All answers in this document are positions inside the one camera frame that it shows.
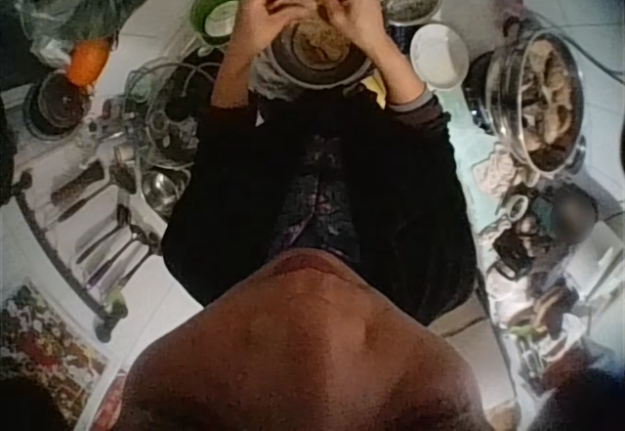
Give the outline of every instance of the cable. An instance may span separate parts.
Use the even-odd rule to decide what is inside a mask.
[[[187,93],[187,87],[188,84],[190,83],[191,79],[193,78],[193,75],[196,74],[198,71],[202,71],[205,73],[205,76],[208,77],[208,79],[214,84],[215,83],[215,78],[213,78],[213,76],[211,76],[207,71],[205,71],[203,68],[206,66],[214,66],[216,68],[219,68],[221,66],[220,63],[215,63],[215,62],[206,62],[206,63],[202,63],[201,65],[197,65],[196,69],[194,69],[188,76],[187,76],[187,80],[185,81],[185,86],[183,87],[183,95],[185,95]]]
[[[614,218],[617,218],[617,217],[619,217],[619,216],[622,216],[623,214],[625,214],[625,210],[622,210],[622,211],[617,211],[616,213],[614,213],[614,214],[612,214],[612,215],[608,216],[607,218],[604,218],[604,219],[603,219],[603,221],[607,224],[607,222],[608,222],[608,221],[611,221],[611,220],[612,220],[612,219],[614,219]]]
[[[577,51],[579,51],[579,53],[581,53],[582,55],[584,55],[584,57],[586,57],[588,59],[588,61],[590,61],[593,65],[595,65],[598,69],[600,69],[601,71],[603,71],[607,76],[611,77],[612,79],[614,79],[616,82],[618,82],[619,84],[622,84],[623,86],[625,86],[625,80],[622,77],[619,76],[623,76],[625,75],[625,71],[622,70],[616,70],[616,69],[610,69],[607,66],[605,66],[604,64],[602,64],[601,62],[599,62],[599,60],[597,60],[595,57],[593,57],[590,53],[588,53],[581,45],[579,45],[575,40],[573,40],[572,38],[570,38],[570,36],[568,34],[566,34],[566,32],[564,31],[564,29],[562,27],[560,27],[559,25],[556,25],[555,23],[553,23],[552,21],[550,21],[548,18],[546,18],[545,16],[543,16],[540,13],[536,13],[535,11],[531,11],[528,10],[534,17],[541,19],[542,21],[548,23],[550,25],[550,28],[556,30],[560,36],[569,44],[571,44],[573,47],[575,47],[575,49],[577,49]]]

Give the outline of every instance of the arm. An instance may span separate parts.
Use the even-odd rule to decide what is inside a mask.
[[[380,70],[389,102],[414,102],[426,90],[408,59],[384,30],[378,0],[317,0],[332,25],[352,40]]]
[[[389,103],[395,105],[414,102],[423,95],[426,86],[414,71],[408,59],[386,34],[374,49],[367,53],[382,74]]]
[[[270,10],[274,0],[244,0],[236,15],[226,56],[217,74],[211,106],[245,108],[248,106],[248,81],[254,58],[269,47],[289,23],[308,15],[303,6]]]

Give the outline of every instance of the dark jacket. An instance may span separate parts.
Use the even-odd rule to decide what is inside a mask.
[[[263,108],[211,108],[185,194],[163,239],[170,272],[203,305],[259,269],[306,138],[342,142],[358,274],[420,323],[470,295],[476,253],[453,147],[436,98],[381,110],[364,93],[308,95]]]

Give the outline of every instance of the person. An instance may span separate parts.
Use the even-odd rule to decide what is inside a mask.
[[[250,95],[256,55],[310,14],[274,2],[240,7],[163,239],[207,307],[135,362],[115,429],[486,429],[471,369],[425,327],[476,273],[448,116],[378,0],[315,2],[385,109],[357,89]]]

